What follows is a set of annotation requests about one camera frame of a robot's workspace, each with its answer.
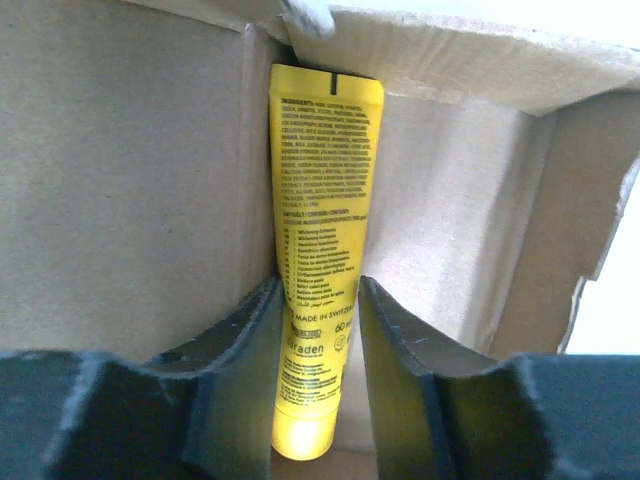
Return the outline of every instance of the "corrugated cardboard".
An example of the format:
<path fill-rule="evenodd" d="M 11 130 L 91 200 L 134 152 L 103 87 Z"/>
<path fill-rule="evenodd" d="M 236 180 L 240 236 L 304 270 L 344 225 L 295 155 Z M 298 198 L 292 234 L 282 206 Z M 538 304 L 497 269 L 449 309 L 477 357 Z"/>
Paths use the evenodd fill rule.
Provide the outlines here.
<path fill-rule="evenodd" d="M 0 348 L 142 361 L 275 273 L 268 74 L 295 59 L 245 25 L 277 3 L 141 2 L 227 28 L 107 0 L 0 5 Z M 640 95 L 540 115 L 635 88 L 638 54 L 459 18 L 336 21 L 327 41 L 290 32 L 301 59 L 401 94 L 364 273 L 468 346 L 555 352 L 640 150 Z M 375 475 L 354 340 L 334 450 L 276 458 L 275 478 Z"/>

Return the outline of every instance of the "cardboard wall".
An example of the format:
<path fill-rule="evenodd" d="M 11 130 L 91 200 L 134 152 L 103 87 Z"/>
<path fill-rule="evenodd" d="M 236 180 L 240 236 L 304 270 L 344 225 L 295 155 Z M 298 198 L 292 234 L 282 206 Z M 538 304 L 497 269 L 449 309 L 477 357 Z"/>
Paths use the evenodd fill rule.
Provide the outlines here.
<path fill-rule="evenodd" d="M 538 198 L 490 355 L 555 353 L 571 296 L 615 224 L 620 185 L 640 151 L 640 95 L 614 93 L 557 113 Z"/>
<path fill-rule="evenodd" d="M 274 273 L 282 53 L 120 2 L 0 4 L 0 348 L 143 361 Z"/>

